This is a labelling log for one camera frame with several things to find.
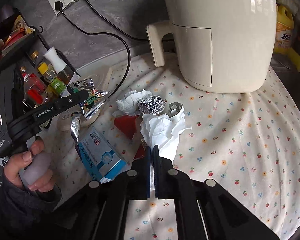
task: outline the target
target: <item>hand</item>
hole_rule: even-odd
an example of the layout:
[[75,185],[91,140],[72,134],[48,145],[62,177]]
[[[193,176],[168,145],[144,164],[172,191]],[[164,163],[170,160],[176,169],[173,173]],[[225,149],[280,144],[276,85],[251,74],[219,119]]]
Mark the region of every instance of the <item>hand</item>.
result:
[[[30,147],[29,151],[23,153],[17,153],[11,156],[7,164],[3,168],[3,172],[6,178],[20,189],[24,189],[20,176],[18,174],[21,168],[25,168],[30,165],[34,155],[42,152],[44,149],[44,143],[42,140],[36,140]],[[47,192],[53,189],[55,179],[53,178],[52,170],[48,169],[46,173],[29,186],[29,190],[40,192]]]

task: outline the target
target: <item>white tablecloth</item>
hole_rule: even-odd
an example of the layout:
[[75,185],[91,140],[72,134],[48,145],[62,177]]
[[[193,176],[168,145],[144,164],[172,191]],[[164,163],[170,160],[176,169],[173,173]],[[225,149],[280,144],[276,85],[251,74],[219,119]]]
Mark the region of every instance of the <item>white tablecloth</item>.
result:
[[[176,169],[191,179],[215,179],[239,202],[288,239],[300,225],[300,112],[271,67],[264,85],[246,94],[217,94],[197,90],[182,77],[175,54],[155,68],[150,54],[134,57],[129,74],[94,122],[123,158],[132,162],[140,141],[128,140],[114,126],[115,100],[129,90],[150,90],[168,104],[185,108],[186,124],[180,136]],[[109,90],[125,72],[126,62],[113,67]],[[90,177],[75,149],[70,132],[52,133],[45,143],[54,153],[53,167],[63,201]],[[125,239],[177,239],[173,201],[131,201]]]

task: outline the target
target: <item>glass bottle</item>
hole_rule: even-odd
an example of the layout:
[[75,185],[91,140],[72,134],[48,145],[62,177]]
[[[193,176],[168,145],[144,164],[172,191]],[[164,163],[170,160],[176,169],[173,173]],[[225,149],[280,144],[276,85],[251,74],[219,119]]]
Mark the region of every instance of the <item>glass bottle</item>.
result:
[[[43,60],[43,57],[41,57],[39,55],[39,52],[38,51],[34,51],[31,55],[30,55],[31,59],[33,60],[34,64],[35,64],[35,67],[37,69],[37,71],[39,72],[38,70],[38,67],[40,67],[41,64],[45,63],[45,61]],[[44,80],[43,77],[40,77],[40,79],[48,86],[49,83]]]
[[27,74],[26,67],[21,67],[25,94],[40,106],[53,98],[53,92],[33,73]]
[[46,81],[52,86],[52,88],[61,96],[66,89],[66,85],[57,77],[53,68],[49,68],[46,63],[41,64],[38,67],[40,74]]
[[58,78],[60,78],[64,84],[69,84],[71,78],[74,75],[74,72],[58,56],[56,49],[52,47],[43,56],[51,62],[55,72],[57,73]]

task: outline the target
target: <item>foil wrapper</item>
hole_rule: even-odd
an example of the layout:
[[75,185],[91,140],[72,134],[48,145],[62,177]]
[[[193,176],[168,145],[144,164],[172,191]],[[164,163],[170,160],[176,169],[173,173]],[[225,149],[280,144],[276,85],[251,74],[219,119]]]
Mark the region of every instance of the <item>foil wrapper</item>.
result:
[[106,100],[110,97],[110,91],[102,91],[98,90],[98,94],[100,95],[100,98],[98,102],[84,114],[84,117],[88,120],[90,119],[96,111],[98,111],[101,106],[106,102]]
[[150,96],[138,102],[139,111],[143,114],[160,114],[164,110],[166,102],[160,96]]
[[81,117],[82,117],[81,113],[74,112],[71,114],[70,131],[71,131],[71,137],[74,139],[75,143],[78,142],[78,138],[79,138]]
[[73,83],[69,84],[69,87],[79,88],[79,89],[95,89],[92,78],[73,82]]
[[96,90],[91,78],[73,82],[68,85],[67,89],[70,94],[77,93],[80,90],[87,90],[89,92],[88,99],[79,104],[82,114],[86,119],[90,119],[110,96],[110,91]]

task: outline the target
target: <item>yellow bottle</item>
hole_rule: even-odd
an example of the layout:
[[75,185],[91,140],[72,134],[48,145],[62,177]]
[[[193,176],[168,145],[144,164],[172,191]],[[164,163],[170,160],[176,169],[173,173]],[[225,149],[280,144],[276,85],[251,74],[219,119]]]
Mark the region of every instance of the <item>yellow bottle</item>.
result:
[[287,54],[291,47],[294,22],[291,12],[283,5],[277,6],[277,32],[275,34],[274,52]]

